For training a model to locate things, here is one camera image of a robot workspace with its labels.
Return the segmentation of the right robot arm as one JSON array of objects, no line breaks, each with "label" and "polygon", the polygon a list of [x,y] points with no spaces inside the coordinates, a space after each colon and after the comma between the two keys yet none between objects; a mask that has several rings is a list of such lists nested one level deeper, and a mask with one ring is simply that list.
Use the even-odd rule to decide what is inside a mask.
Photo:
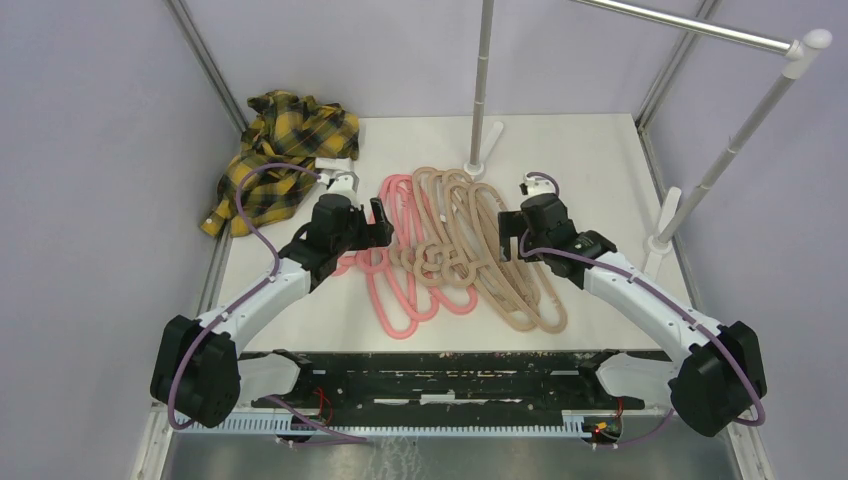
[{"label": "right robot arm", "polygon": [[731,423],[764,424],[767,382],[755,331],[724,324],[685,305],[636,268],[596,231],[580,232],[559,197],[528,196],[498,215],[503,259],[542,262],[552,273],[604,301],[652,339],[666,360],[616,353],[577,382],[580,400],[602,408],[615,397],[669,409],[713,437]]}]

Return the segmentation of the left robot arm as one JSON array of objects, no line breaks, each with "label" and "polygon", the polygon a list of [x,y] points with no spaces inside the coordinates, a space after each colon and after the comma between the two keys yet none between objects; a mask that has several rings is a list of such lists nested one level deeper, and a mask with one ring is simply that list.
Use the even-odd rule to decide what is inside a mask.
[{"label": "left robot arm", "polygon": [[150,393],[166,405],[173,429],[216,427],[236,406],[268,396],[293,407],[312,399],[315,382],[294,358],[241,355],[280,313],[328,279],[343,254],[389,245],[394,229],[383,203],[374,197],[370,206],[372,221],[347,196],[321,195],[310,221],[240,297],[196,319],[177,315],[165,325]]}]

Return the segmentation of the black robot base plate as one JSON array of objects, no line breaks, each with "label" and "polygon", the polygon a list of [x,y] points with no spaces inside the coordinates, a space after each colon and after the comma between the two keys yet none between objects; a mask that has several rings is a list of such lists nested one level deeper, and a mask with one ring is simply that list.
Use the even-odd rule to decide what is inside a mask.
[{"label": "black robot base plate", "polygon": [[282,394],[332,427],[554,426],[564,411],[639,411],[606,393],[595,370],[611,351],[298,352]]}]

